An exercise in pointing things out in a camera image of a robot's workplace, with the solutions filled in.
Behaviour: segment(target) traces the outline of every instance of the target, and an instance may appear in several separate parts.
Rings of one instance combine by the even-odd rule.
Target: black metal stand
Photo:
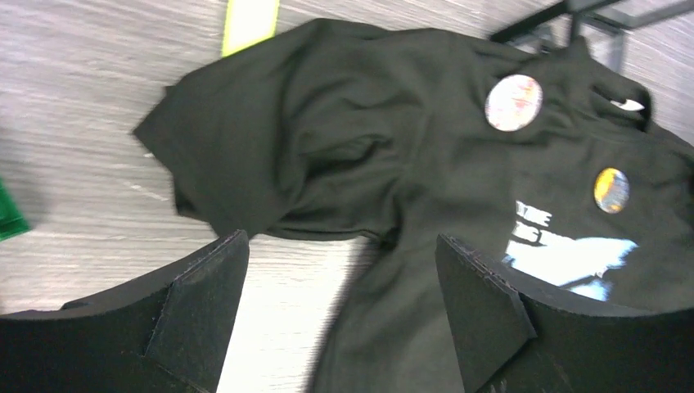
[[[542,47],[556,45],[553,34],[547,33],[549,28],[546,24],[550,20],[568,14],[571,15],[570,41],[580,35],[582,25],[592,26],[612,37],[607,66],[615,72],[620,72],[624,62],[626,31],[654,25],[694,11],[694,0],[683,0],[640,16],[631,16],[612,8],[604,8],[619,1],[621,0],[564,0],[499,30],[489,39],[512,45],[532,41],[541,42]]]

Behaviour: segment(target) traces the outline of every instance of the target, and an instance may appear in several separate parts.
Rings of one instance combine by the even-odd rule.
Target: gray wood-grain floor
[[[213,238],[205,225],[174,214],[168,175],[128,133],[162,86],[218,57],[225,3],[0,2],[0,177],[34,226],[0,243],[0,313],[55,309]],[[540,7],[531,0],[282,0],[279,29],[327,16],[483,36]],[[693,29],[694,18],[685,16],[635,32],[625,70],[653,89],[660,123],[689,141]],[[604,45],[600,34],[590,37]],[[369,258],[365,245],[256,238],[219,391],[301,391],[349,267]]]

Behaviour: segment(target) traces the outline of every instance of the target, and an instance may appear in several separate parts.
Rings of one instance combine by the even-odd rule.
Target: clothing pile
[[[313,20],[186,75],[134,135],[173,175],[179,213],[220,237],[243,229],[380,243],[380,259],[349,290],[311,391],[598,392],[611,377],[586,381],[553,358],[543,363],[561,376],[552,386],[527,373],[503,377],[508,358],[491,370],[498,383],[464,381],[457,335],[466,328],[452,332],[452,315],[499,311],[485,309],[474,285],[444,305],[437,237],[587,302],[576,312],[622,310],[596,325],[638,319],[624,310],[692,323],[694,147],[653,112],[649,92],[593,60],[583,38],[531,54],[440,29]],[[551,330],[538,315],[528,316],[535,340]],[[660,337],[649,326],[639,334]],[[624,333],[622,350],[643,373],[673,364],[669,375],[644,377],[655,384],[647,386],[691,388],[694,373],[683,370],[694,365],[678,357],[694,348],[686,331],[674,354],[640,353]],[[566,350],[581,354],[584,344]],[[466,361],[493,357],[475,356]]]

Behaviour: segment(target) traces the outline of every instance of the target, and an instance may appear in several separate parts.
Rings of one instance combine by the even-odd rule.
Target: round badge
[[[629,199],[629,180],[621,171],[607,168],[597,176],[593,194],[602,211],[619,213]]]
[[[509,75],[489,92],[484,113],[496,129],[517,131],[538,115],[542,99],[542,88],[535,79],[527,75]]]

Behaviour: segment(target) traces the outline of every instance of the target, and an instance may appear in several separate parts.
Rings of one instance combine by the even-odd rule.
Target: dark green garment
[[[518,74],[539,83],[542,106],[502,132],[485,100]],[[626,100],[645,109],[611,103]],[[439,233],[498,259],[509,241],[530,246],[553,272],[617,248],[619,269],[571,285],[644,309],[694,303],[694,149],[652,112],[648,91],[596,63],[582,39],[535,56],[437,29],[314,20],[185,76],[135,135],[173,174],[182,213],[219,235],[382,245],[350,288],[313,391],[440,393],[462,382]],[[617,214],[593,197],[607,168],[629,181]],[[527,221],[528,206],[548,225]],[[517,222],[571,247],[514,237]]]
[[[0,180],[0,242],[27,231],[29,231],[29,224],[22,217]]]

